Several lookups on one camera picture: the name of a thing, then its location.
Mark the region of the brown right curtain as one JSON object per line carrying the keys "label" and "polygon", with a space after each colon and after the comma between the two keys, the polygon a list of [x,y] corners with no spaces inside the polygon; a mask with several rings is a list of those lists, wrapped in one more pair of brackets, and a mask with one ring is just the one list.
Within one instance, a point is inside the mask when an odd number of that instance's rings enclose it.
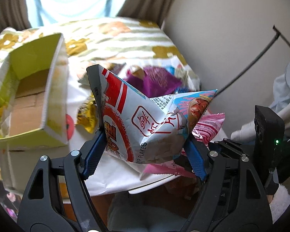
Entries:
{"label": "brown right curtain", "polygon": [[173,2],[174,0],[125,0],[117,16],[148,20],[161,27]]}

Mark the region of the floral patterned bed blanket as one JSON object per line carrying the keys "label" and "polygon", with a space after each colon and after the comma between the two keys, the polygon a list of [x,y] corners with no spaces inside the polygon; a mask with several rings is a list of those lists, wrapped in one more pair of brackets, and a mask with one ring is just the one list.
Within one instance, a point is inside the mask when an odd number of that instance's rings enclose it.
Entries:
{"label": "floral patterned bed blanket", "polygon": [[101,18],[0,34],[0,173],[23,195],[36,164],[83,152],[90,195],[121,191],[126,168],[171,160],[198,121],[200,80],[155,23]]}

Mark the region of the pink striped snack bag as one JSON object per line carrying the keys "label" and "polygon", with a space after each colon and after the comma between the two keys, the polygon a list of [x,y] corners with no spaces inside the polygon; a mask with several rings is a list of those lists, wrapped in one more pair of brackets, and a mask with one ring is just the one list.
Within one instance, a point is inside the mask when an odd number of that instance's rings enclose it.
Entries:
{"label": "pink striped snack bag", "polygon": [[[225,120],[225,113],[208,114],[206,113],[200,118],[199,122],[194,127],[192,134],[197,141],[201,141],[208,146],[210,141],[218,135]],[[184,149],[179,155],[176,155],[172,161],[162,164],[149,164],[145,166],[141,177],[147,174],[172,174],[183,177],[194,178],[193,168],[190,165],[188,157]]]}

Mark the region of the purple snack bag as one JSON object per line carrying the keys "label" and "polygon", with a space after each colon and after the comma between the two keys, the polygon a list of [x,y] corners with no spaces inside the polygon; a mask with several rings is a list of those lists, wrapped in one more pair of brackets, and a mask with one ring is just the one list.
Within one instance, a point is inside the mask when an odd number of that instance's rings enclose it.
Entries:
{"label": "purple snack bag", "polygon": [[172,94],[182,85],[182,81],[165,68],[154,66],[131,67],[125,81],[148,98]]}

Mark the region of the brown left curtain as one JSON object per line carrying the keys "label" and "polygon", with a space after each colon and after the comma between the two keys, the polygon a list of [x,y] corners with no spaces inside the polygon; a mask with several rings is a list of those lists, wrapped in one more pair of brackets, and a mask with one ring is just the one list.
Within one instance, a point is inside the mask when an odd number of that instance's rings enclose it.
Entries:
{"label": "brown left curtain", "polygon": [[31,28],[26,0],[0,0],[0,24],[16,30]]}

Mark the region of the yellow green cardboard box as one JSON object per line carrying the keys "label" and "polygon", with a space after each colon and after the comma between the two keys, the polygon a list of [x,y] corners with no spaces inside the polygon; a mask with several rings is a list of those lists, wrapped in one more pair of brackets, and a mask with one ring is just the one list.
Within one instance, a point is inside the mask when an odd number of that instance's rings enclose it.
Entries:
{"label": "yellow green cardboard box", "polygon": [[62,34],[35,39],[0,67],[0,149],[67,144],[68,57]]}

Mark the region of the yellow snack packet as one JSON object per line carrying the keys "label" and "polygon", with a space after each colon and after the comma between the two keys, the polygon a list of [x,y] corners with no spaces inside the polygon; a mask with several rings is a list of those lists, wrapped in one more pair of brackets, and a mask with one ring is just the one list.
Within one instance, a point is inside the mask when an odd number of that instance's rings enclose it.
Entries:
{"label": "yellow snack packet", "polygon": [[91,94],[77,110],[76,124],[81,125],[88,133],[93,134],[97,125],[96,100]]}

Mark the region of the brown curtain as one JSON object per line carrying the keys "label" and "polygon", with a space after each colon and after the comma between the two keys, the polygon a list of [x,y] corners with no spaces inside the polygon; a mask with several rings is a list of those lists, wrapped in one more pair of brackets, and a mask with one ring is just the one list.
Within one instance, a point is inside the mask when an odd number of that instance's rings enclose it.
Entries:
{"label": "brown curtain", "polygon": [[173,2],[174,0],[125,0],[117,16],[148,20],[161,27]]}
{"label": "brown curtain", "polygon": [[26,0],[0,0],[0,24],[16,30],[31,28]]}

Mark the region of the white red shrimp flakes bag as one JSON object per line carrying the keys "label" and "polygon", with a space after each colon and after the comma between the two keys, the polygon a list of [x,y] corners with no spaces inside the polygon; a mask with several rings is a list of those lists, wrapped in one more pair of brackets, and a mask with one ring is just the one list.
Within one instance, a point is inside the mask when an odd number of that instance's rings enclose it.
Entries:
{"label": "white red shrimp flakes bag", "polygon": [[95,64],[87,68],[90,88],[107,138],[106,152],[123,161],[169,161],[207,110],[216,91],[148,98],[126,81]]}

